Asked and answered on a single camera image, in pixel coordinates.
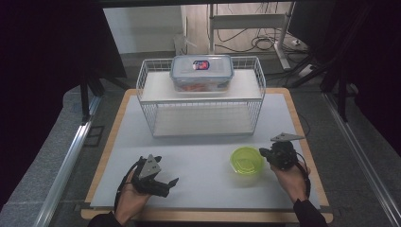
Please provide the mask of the green round plastic container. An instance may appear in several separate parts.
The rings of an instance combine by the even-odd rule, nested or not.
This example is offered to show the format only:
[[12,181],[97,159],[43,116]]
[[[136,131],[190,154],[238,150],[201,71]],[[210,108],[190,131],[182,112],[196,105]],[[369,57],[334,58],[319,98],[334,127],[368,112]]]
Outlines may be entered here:
[[254,175],[263,169],[265,161],[257,148],[240,147],[232,152],[230,164],[237,174]]

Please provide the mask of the black floor bracket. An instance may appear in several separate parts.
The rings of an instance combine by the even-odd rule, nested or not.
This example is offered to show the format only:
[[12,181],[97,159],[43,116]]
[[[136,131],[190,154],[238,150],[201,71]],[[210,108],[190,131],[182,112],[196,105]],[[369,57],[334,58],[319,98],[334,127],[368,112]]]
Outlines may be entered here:
[[103,126],[93,126],[84,141],[83,146],[87,148],[96,148],[99,146],[99,143],[102,138],[102,134],[104,132],[104,127]]

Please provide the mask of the black metal stand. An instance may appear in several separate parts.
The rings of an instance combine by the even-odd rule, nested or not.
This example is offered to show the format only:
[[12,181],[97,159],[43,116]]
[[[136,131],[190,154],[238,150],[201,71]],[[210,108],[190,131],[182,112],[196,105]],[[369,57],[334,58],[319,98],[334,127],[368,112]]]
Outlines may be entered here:
[[85,125],[90,118],[88,90],[91,90],[94,96],[102,96],[105,89],[100,82],[100,78],[93,75],[82,76],[79,88],[82,110],[82,125]]

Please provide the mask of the person's left hand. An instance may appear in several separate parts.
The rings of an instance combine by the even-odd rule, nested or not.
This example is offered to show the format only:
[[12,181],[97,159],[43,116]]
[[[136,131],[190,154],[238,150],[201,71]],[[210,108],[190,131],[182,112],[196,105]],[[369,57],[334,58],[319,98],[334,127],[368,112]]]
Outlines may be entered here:
[[120,190],[120,197],[114,211],[116,220],[125,226],[130,219],[139,214],[150,198],[150,194],[139,193],[131,184],[132,171]]

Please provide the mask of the white power strip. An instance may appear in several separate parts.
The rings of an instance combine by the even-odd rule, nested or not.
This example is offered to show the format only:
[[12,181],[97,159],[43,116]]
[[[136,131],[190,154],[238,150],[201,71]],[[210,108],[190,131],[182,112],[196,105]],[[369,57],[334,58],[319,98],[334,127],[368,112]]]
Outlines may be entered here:
[[315,69],[316,69],[316,67],[314,65],[308,64],[304,69],[302,69],[299,72],[298,76],[300,78],[303,78],[303,77],[307,76],[309,73],[311,73],[312,71],[314,71]]

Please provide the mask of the clear food container blue lid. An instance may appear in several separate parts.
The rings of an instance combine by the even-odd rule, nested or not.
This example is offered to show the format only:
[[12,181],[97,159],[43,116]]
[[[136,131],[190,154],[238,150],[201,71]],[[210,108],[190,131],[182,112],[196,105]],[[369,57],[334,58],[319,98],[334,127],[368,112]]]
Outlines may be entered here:
[[177,92],[226,92],[234,76],[232,58],[228,55],[176,56],[170,78]]

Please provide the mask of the white desk frame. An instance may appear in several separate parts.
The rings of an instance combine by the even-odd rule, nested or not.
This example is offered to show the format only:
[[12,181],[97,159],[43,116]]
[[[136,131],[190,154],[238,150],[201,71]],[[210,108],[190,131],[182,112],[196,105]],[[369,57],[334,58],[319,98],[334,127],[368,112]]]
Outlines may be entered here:
[[258,29],[258,28],[278,28],[280,35],[273,42],[274,51],[282,65],[282,68],[287,71],[290,69],[288,59],[284,53],[284,39],[286,37],[289,21],[293,12],[295,3],[291,2],[285,13],[272,14],[233,14],[233,15],[218,15],[217,5],[208,4],[208,32],[209,32],[209,54],[215,53],[215,31],[220,29]]

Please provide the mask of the aluminium rail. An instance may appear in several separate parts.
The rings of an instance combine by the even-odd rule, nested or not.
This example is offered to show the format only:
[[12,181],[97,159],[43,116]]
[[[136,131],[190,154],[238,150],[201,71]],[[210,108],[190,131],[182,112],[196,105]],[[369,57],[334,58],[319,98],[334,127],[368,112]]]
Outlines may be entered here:
[[378,199],[387,218],[389,219],[391,226],[401,227],[401,209],[395,202],[388,187],[379,178],[364,149],[350,128],[350,125],[344,121],[338,113],[338,104],[336,103],[335,99],[328,94],[323,94],[323,99],[328,105],[331,114],[337,122],[340,131],[348,144],[348,147],[355,156],[359,167],[361,168],[370,187],[375,193],[375,196]]
[[52,183],[49,192],[44,200],[43,206],[36,217],[33,227],[48,227],[57,209],[61,195],[67,186],[68,180],[74,169],[74,165],[83,147],[84,140],[92,126],[94,115],[100,104],[101,97],[95,96],[89,104],[89,118],[86,123],[81,123],[75,137],[65,154],[58,174]]

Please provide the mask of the white wire shelf rack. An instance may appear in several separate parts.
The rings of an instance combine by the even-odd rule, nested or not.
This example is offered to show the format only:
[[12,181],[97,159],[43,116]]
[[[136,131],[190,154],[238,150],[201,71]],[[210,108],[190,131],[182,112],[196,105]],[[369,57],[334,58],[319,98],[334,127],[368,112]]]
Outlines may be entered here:
[[143,61],[136,82],[136,95],[154,136],[254,133],[266,89],[256,56],[231,57],[234,76],[221,93],[177,92],[170,78],[174,58]]

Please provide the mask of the person's right hand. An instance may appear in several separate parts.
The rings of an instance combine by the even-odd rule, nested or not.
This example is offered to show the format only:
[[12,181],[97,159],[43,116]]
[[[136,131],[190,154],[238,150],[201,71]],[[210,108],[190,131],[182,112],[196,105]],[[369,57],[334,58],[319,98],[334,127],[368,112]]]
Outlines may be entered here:
[[308,199],[305,179],[299,167],[293,166],[290,169],[282,170],[276,166],[271,166],[270,169],[275,174],[279,184],[288,194],[292,203]]

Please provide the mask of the grey table mat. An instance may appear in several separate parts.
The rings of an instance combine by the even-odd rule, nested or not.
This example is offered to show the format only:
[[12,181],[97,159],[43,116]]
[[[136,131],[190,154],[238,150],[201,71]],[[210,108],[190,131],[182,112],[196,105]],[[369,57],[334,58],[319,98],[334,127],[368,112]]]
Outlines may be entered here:
[[141,156],[161,156],[156,179],[178,179],[167,197],[153,197],[152,208],[290,209],[292,202],[268,165],[253,175],[235,173],[232,152],[240,147],[268,148],[270,139],[294,133],[285,97],[267,94],[254,134],[245,136],[159,137],[151,135],[136,96],[129,98],[111,156],[91,205],[111,207],[117,187]]

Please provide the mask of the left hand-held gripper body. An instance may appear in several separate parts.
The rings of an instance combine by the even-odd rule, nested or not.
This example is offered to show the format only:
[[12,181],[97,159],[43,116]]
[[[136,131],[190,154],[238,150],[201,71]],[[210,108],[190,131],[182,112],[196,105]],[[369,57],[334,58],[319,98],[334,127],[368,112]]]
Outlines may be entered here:
[[155,177],[161,171],[159,163],[150,154],[148,158],[140,157],[134,165],[135,170],[131,183],[139,193],[150,194],[166,198],[168,190],[165,189],[166,183],[157,182]]

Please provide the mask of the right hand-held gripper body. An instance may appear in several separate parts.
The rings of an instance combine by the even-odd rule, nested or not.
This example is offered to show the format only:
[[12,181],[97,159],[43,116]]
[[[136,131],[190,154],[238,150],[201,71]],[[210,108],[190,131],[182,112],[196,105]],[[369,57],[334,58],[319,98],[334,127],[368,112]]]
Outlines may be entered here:
[[268,162],[280,169],[289,169],[298,163],[297,152],[292,141],[304,139],[301,135],[282,132],[271,138],[273,144],[268,153]]

